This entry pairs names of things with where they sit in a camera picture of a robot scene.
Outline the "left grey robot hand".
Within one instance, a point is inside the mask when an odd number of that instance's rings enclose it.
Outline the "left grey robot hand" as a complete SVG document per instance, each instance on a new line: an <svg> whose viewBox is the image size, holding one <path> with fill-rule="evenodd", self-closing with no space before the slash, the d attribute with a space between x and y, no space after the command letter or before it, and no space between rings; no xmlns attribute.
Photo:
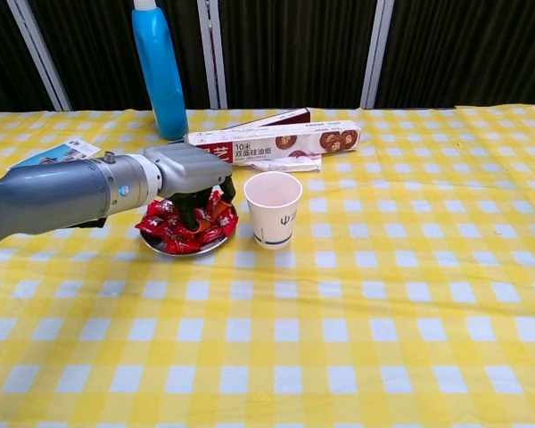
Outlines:
<svg viewBox="0 0 535 428"><path fill-rule="evenodd" d="M143 156L160 172L157 195L173 203L188 232L198 234L207 230L232 205L236 195L232 165L218 156L187 143L149 147ZM221 204L210 219L199 220L194 210L206 206L215 186L221 189Z"/></svg>

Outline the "round metal plate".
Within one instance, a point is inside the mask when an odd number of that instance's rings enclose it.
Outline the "round metal plate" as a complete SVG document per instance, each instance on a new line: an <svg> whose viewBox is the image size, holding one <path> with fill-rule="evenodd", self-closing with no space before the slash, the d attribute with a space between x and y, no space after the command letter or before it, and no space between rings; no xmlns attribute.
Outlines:
<svg viewBox="0 0 535 428"><path fill-rule="evenodd" d="M177 213L179 215L179 217L180 217L179 211L177 210L177 208L175 206L174 206L174 213ZM209 227L217 225L217 223L212 218L212 213L213 213L213 211L212 212L208 212L207 211L207 204L205 205L204 208L195 208L193 210L193 214L194 214L196 220L200 223L200 228L196 232L189 231L183 224L180 224L180 225L176 226L173 230L169 230L167 228L163 228L161 236L150 236L150 235L141 233L140 231L139 232L140 232L140 235L143 238L144 242L149 247L151 247L153 250L155 250L155 251L157 251L157 252L159 252L161 254L165 254L165 255L168 255L168 256L174 256L174 257L200 255L200 254L203 254L206 251L211 251L211 250L219 247L221 244L226 242L232 236L232 235L230 237L225 237L224 236L224 238L217 239L216 241L214 241L212 243L208 243L206 245L201 245L199 243L197 235L200 232L205 231ZM182 238L185 238L185 239L194 239L195 241L197 241L200 244L201 249L199 251L195 252L195 253L192 253L192 254L183 254L183 255L167 254L164 251L164 240L166 238L170 238L170 237L182 237Z"/></svg>

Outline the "crumpled white pink wrapper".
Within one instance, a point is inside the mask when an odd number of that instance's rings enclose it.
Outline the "crumpled white pink wrapper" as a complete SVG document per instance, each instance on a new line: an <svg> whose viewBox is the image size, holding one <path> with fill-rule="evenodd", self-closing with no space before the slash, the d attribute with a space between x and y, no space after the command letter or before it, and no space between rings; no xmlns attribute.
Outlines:
<svg viewBox="0 0 535 428"><path fill-rule="evenodd" d="M322 168L321 155L286 157L273 160L254 160L243 164L259 171L280 171L285 173L319 171Z"/></svg>

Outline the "white paper cup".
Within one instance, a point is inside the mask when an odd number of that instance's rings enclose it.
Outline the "white paper cup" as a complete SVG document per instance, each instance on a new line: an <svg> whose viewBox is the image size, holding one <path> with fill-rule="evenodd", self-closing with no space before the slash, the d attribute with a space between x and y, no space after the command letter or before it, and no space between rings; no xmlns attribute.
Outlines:
<svg viewBox="0 0 535 428"><path fill-rule="evenodd" d="M247 180L243 193L256 243L270 250L288 245L302 196L300 181L280 171L262 172Z"/></svg>

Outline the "blue plastic bottle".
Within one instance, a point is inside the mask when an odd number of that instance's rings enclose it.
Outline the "blue plastic bottle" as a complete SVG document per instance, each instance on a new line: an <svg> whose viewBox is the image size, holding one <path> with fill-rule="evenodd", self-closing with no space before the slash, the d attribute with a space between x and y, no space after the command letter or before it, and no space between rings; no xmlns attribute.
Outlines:
<svg viewBox="0 0 535 428"><path fill-rule="evenodd" d="M157 129L166 140L180 140L188 132L188 121L168 23L155 0L133 3L136 50Z"/></svg>

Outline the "white red baking paper box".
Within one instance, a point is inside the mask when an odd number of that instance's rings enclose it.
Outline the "white red baking paper box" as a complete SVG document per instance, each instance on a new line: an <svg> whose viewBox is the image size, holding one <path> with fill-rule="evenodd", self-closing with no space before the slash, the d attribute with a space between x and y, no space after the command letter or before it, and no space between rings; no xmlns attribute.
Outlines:
<svg viewBox="0 0 535 428"><path fill-rule="evenodd" d="M354 150L360 127L351 120L194 132L185 141L234 165Z"/></svg>

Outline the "long dark red box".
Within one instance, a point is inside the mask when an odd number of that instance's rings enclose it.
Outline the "long dark red box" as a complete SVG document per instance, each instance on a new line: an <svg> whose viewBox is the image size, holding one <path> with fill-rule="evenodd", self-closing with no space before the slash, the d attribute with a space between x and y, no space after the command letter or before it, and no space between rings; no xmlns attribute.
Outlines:
<svg viewBox="0 0 535 428"><path fill-rule="evenodd" d="M187 143L194 146L230 143L239 151L288 150L297 141L297 133L304 133L300 124L310 123L311 113L300 108L283 113L272 114L262 119L223 129L192 132L169 144Z"/></svg>

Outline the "photo postcard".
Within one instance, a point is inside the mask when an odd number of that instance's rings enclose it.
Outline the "photo postcard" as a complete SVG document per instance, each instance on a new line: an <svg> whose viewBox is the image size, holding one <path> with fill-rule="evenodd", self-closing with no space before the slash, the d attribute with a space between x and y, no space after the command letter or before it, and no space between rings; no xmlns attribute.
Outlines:
<svg viewBox="0 0 535 428"><path fill-rule="evenodd" d="M27 166L63 163L67 161L79 161L91 158L99 152L99 147L92 145L78 137L73 137L61 144L56 145L53 148L47 149L43 152L38 152L37 154L28 157L26 160L22 160L12 165L12 169Z"/></svg>

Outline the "black pleated curtain panel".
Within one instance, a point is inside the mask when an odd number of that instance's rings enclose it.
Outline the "black pleated curtain panel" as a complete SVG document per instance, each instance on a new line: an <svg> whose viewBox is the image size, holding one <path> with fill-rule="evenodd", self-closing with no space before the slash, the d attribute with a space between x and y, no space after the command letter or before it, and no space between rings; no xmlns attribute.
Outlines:
<svg viewBox="0 0 535 428"><path fill-rule="evenodd" d="M374 105L535 104L535 0L395 0Z"/></svg>
<svg viewBox="0 0 535 428"><path fill-rule="evenodd" d="M12 11L0 0L0 112L53 108Z"/></svg>
<svg viewBox="0 0 535 428"><path fill-rule="evenodd" d="M376 4L218 0L228 107L359 107Z"/></svg>
<svg viewBox="0 0 535 428"><path fill-rule="evenodd" d="M133 0L28 0L70 106L148 111ZM185 105L210 105L197 0L156 0L169 26Z"/></svg>

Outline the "yellow white checked tablecloth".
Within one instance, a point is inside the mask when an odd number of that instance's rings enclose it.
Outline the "yellow white checked tablecloth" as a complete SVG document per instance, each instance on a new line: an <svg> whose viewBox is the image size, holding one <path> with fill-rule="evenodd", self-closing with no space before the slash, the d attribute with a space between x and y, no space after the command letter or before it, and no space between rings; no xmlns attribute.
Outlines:
<svg viewBox="0 0 535 428"><path fill-rule="evenodd" d="M295 236L167 258L142 210L0 243L0 428L535 427L535 106L313 111Z"/></svg>

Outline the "white metal frame post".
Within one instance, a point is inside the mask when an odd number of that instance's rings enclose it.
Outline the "white metal frame post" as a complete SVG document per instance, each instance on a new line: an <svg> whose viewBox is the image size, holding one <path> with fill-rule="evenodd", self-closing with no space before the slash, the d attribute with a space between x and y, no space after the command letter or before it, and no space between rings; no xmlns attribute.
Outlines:
<svg viewBox="0 0 535 428"><path fill-rule="evenodd" d="M71 111L70 99L28 0L6 0L37 73L56 111Z"/></svg>
<svg viewBox="0 0 535 428"><path fill-rule="evenodd" d="M360 97L362 109L373 109L383 67L395 0L377 0Z"/></svg>
<svg viewBox="0 0 535 428"><path fill-rule="evenodd" d="M196 0L211 109L227 109L219 0Z"/></svg>

